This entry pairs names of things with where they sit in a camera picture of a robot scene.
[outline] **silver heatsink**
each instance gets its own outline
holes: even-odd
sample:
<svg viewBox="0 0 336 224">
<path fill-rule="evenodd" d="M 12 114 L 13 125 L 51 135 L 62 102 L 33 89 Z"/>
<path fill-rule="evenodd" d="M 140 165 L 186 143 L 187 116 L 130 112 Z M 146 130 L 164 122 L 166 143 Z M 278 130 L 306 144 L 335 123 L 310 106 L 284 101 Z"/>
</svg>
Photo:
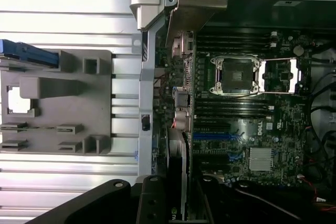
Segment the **silver heatsink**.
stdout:
<svg viewBox="0 0 336 224">
<path fill-rule="evenodd" d="M 271 171 L 273 167 L 272 149 L 250 148 L 249 169 Z"/>
</svg>

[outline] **red wire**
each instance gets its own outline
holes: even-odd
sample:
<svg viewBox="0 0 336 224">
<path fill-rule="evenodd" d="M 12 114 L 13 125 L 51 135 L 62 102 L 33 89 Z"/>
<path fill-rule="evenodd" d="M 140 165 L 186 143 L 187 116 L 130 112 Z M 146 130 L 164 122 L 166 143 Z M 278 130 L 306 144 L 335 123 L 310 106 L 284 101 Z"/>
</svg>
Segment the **red wire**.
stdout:
<svg viewBox="0 0 336 224">
<path fill-rule="evenodd" d="M 304 182 L 306 182 L 311 188 L 313 188 L 314 190 L 314 198 L 313 199 L 316 199 L 317 198 L 317 191 L 316 191 L 316 188 L 314 187 L 314 185 L 312 183 L 310 183 L 308 180 L 306 180 L 305 178 L 301 178 Z"/>
<path fill-rule="evenodd" d="M 321 211 L 329 211 L 332 209 L 336 209 L 336 207 L 329 207 L 329 208 L 321 208 Z"/>
</svg>

